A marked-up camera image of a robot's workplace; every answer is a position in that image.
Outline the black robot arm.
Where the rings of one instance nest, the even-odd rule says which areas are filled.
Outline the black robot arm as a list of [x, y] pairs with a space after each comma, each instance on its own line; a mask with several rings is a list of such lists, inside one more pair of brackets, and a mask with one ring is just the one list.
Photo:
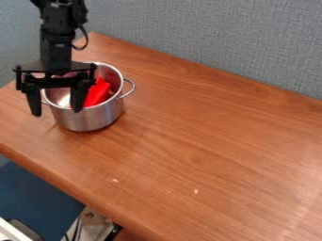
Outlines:
[[75, 31], [83, 32], [88, 9], [84, 0], [31, 0], [39, 8], [40, 19], [40, 59], [13, 69], [16, 74], [16, 89], [28, 100], [31, 112], [41, 116], [40, 90], [45, 88], [71, 89], [71, 107], [77, 113], [84, 106], [91, 86], [95, 84], [95, 63], [72, 61], [72, 50], [81, 51], [73, 45]]

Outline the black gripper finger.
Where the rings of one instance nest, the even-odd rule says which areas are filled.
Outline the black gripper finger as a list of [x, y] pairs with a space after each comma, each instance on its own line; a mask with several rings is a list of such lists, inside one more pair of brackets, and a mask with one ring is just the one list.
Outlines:
[[88, 90], [93, 82], [89, 79], [83, 79], [77, 81], [71, 87], [71, 108], [75, 113], [77, 113], [84, 106], [84, 102], [88, 95]]
[[24, 83], [21, 91], [27, 96], [31, 112], [36, 117], [41, 116], [41, 95], [40, 88], [35, 83]]

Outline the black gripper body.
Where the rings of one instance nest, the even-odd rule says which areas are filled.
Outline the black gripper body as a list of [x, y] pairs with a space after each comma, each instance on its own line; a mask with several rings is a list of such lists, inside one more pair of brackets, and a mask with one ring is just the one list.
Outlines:
[[57, 33], [40, 28], [40, 58], [13, 68], [17, 90], [31, 92], [93, 84], [96, 65], [72, 60], [72, 50], [87, 47], [87, 44], [75, 46], [73, 39], [75, 31]]

